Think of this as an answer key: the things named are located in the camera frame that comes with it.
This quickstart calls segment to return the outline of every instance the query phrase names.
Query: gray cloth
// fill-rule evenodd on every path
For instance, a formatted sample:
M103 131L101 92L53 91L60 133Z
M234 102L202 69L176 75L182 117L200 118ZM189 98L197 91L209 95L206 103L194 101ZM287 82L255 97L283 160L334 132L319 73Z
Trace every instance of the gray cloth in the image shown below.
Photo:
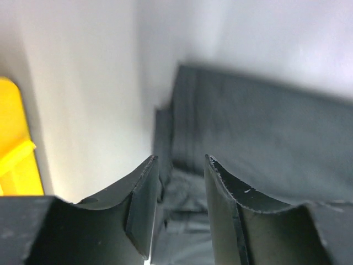
M207 210L205 154L288 203L353 200L349 104L285 85L181 66L169 111L171 121L164 122L172 123L171 138L165 143L156 138L155 145L169 146L156 154L168 160L161 181L162 204L170 211Z
M187 173L173 165L172 130L172 109L158 110L153 149L159 156L162 190L154 222L151 262L155 265L214 265L203 175Z

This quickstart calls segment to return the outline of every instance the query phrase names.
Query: yellow object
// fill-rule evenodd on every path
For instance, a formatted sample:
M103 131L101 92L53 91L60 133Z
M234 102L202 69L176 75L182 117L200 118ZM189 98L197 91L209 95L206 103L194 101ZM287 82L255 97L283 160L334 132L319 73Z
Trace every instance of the yellow object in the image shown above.
M0 195L43 195L17 86L0 78Z

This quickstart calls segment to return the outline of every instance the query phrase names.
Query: dark gray fabric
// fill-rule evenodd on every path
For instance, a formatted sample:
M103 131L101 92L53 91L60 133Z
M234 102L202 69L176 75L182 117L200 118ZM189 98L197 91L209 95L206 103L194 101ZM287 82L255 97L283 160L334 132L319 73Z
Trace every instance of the dark gray fabric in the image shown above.
M163 197L165 185L169 183L172 161L170 159L172 143L173 118L170 108L156 111L156 128L154 130L153 153L158 156L159 183L158 201Z
M163 122L172 129L166 132L171 138L155 140L155 154L166 156L166 167L171 165L160 177L165 209L207 210L205 154L284 202L353 200L353 107L346 103L284 84L181 66L169 117ZM163 135L163 126L156 124L156 134ZM155 246L172 247L158 240ZM192 248L186 248L190 256ZM153 255L165 253L155 247Z
M166 220L154 242L152 264L215 264L207 214L178 212Z

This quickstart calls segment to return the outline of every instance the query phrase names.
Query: white surface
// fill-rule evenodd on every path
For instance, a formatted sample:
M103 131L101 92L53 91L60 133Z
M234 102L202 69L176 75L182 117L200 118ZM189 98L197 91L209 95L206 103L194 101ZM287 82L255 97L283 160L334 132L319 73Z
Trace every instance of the white surface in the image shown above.
M23 92L46 190L76 202L150 153L178 62L352 99L352 13L350 0L2 0L0 74Z

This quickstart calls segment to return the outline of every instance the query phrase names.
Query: black plastic piece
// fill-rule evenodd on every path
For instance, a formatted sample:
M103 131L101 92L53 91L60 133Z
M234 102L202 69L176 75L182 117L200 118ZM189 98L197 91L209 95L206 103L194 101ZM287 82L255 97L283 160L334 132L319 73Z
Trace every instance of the black plastic piece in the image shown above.
M0 264L143 264L157 202L157 158L74 205L0 198Z
M353 204L288 205L208 156L205 181L216 265L352 264Z

